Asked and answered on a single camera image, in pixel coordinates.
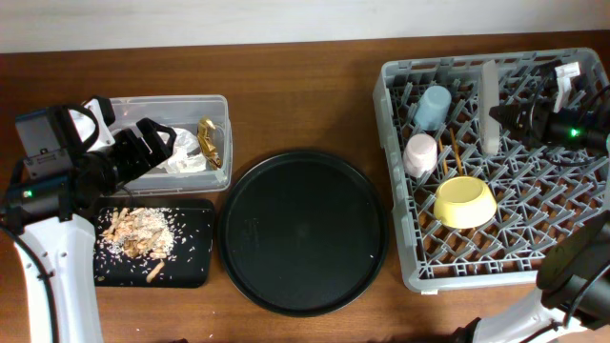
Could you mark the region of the blue cup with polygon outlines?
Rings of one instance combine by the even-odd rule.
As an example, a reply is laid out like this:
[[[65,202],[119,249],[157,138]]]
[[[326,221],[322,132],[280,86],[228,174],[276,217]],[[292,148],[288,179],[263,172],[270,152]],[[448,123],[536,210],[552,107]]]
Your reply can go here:
[[[445,122],[452,95],[442,86],[431,86],[420,97],[414,123],[423,131],[436,131]]]

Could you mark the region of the gold foil wrapper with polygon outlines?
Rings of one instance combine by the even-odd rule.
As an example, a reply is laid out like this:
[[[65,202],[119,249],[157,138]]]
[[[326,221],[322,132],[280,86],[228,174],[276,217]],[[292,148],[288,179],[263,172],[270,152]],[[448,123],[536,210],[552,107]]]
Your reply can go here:
[[[218,170],[222,167],[222,160],[214,144],[215,131],[216,126],[211,119],[203,117],[199,120],[197,124],[197,140],[200,149],[212,168]]]

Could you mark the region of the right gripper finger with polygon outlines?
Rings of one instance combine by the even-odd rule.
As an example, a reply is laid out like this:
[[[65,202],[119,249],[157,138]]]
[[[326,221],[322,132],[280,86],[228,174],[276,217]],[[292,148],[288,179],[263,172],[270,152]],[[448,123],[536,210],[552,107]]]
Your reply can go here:
[[[498,105],[489,111],[489,115],[498,122],[519,122],[522,113],[522,105]]]
[[[516,117],[497,117],[496,120],[512,139],[522,139],[524,128]]]

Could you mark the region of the white tissue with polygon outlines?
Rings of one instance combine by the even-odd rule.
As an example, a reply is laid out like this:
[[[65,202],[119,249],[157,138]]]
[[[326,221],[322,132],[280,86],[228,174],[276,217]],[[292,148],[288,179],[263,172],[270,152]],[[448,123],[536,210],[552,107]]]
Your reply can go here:
[[[157,168],[166,173],[203,172],[207,169],[207,159],[200,149],[197,137],[188,130],[173,128],[176,138],[173,154]]]

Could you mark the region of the yellow bowl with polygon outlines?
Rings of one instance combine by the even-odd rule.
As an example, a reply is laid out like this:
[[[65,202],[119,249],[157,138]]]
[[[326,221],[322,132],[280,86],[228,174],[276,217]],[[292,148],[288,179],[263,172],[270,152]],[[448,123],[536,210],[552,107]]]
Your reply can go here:
[[[473,229],[489,222],[498,208],[489,186],[472,176],[458,176],[441,183],[435,192],[433,215],[442,225]]]

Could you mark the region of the pink cup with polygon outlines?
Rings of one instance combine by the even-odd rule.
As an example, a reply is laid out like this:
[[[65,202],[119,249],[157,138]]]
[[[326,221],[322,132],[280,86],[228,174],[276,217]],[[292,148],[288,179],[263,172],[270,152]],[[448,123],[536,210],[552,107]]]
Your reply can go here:
[[[437,143],[427,133],[413,135],[403,152],[404,170],[410,176],[421,177],[431,172],[437,165]]]

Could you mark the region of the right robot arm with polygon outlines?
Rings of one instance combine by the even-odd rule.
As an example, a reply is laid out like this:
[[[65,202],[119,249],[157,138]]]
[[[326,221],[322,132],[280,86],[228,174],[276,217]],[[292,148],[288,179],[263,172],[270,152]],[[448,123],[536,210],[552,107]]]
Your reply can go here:
[[[609,131],[574,110],[504,105],[489,114],[525,144],[609,155]],[[503,313],[476,318],[450,342],[551,342],[609,324],[609,196],[600,213],[542,260],[536,287]]]

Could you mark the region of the grey plate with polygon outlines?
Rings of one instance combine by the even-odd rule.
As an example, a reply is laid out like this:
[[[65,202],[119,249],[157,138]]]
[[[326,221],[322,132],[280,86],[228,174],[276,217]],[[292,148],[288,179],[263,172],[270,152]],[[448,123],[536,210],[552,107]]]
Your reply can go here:
[[[499,105],[498,66],[494,60],[482,65],[478,83],[479,138],[484,154],[499,152],[500,123],[491,117],[490,111]]]

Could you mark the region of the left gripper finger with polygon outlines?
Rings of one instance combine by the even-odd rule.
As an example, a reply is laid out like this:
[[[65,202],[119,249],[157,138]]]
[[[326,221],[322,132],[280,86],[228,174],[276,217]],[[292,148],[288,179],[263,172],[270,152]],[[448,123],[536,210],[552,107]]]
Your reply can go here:
[[[137,154],[148,165],[158,165],[165,160],[165,144],[158,135],[136,137]]]
[[[143,118],[136,123],[150,148],[153,157],[171,157],[177,134],[174,129],[158,124],[150,118]]]

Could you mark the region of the food scraps and rice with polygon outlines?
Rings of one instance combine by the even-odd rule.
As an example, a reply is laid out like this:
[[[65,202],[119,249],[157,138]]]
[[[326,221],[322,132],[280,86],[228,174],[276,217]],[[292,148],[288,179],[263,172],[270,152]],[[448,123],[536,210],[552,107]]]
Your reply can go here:
[[[150,286],[178,279],[178,267],[191,265],[198,229],[187,228],[187,214],[171,208],[106,208],[95,224],[93,279],[98,285]]]

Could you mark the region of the wooden chopstick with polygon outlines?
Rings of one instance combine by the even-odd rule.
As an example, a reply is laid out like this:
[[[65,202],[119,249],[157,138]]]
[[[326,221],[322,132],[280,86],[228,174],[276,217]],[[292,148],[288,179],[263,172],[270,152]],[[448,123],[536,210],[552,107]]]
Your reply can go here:
[[[465,174],[464,174],[464,169],[463,169],[463,165],[462,165],[460,154],[459,154],[458,142],[456,140],[453,128],[449,129],[449,133],[450,133],[450,138],[451,138],[451,142],[452,142],[453,152],[455,154],[458,173],[460,176],[464,176]]]
[[[448,171],[448,166],[447,166],[447,162],[445,159],[446,155],[444,154],[444,146],[443,146],[440,138],[437,141],[437,145],[438,145],[438,151],[439,151],[439,155],[438,155],[439,161],[441,162],[443,177],[445,177],[445,176],[449,175],[449,171]]]

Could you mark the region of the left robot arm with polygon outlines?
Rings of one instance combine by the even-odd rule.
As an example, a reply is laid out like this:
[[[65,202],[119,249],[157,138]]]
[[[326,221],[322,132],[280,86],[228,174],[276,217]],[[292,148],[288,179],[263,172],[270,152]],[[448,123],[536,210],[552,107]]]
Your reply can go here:
[[[1,201],[1,229],[22,264],[33,342],[102,341],[86,212],[173,153],[175,131],[149,118],[98,146],[114,121],[107,100],[100,110],[59,105],[15,121],[26,155]]]

